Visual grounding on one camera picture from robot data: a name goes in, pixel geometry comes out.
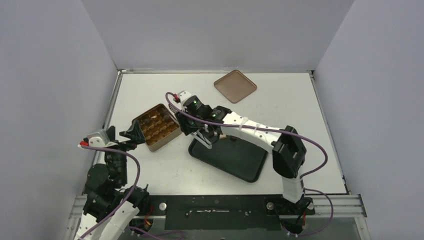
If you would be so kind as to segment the metal tongs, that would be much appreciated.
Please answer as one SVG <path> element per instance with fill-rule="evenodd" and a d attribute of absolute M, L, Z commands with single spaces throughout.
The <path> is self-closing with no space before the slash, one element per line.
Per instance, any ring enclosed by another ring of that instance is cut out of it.
<path fill-rule="evenodd" d="M 194 133 L 194 138 L 207 149 L 212 148 L 212 143 L 199 130 Z"/>

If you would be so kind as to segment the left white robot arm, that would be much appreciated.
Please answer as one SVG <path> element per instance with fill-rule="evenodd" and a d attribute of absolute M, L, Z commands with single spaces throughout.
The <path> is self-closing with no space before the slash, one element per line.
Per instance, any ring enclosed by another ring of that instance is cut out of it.
<path fill-rule="evenodd" d="M 90 133 L 78 147 L 104 153 L 104 163 L 94 164 L 87 172 L 84 187 L 86 202 L 82 208 L 76 240 L 117 240 L 136 215 L 153 211 L 147 187 L 137 186 L 141 174 L 139 161 L 129 153 L 145 143 L 139 120 L 116 139 L 116 129 Z"/>

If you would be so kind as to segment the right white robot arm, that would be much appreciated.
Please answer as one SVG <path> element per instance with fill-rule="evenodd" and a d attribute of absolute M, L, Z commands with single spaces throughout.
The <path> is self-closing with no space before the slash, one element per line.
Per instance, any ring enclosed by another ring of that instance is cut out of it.
<path fill-rule="evenodd" d="M 196 95 L 180 92 L 172 95 L 173 101 L 180 104 L 176 109 L 181 130 L 193 136 L 208 149 L 221 136 L 242 140 L 266 151 L 272 157 L 272 167 L 282 178 L 283 207 L 289 214 L 299 210 L 313 209 L 312 200 L 305 197 L 302 166 L 307 149 L 304 137 L 295 128 L 270 127 L 241 116 L 229 108 L 211 108 Z"/>

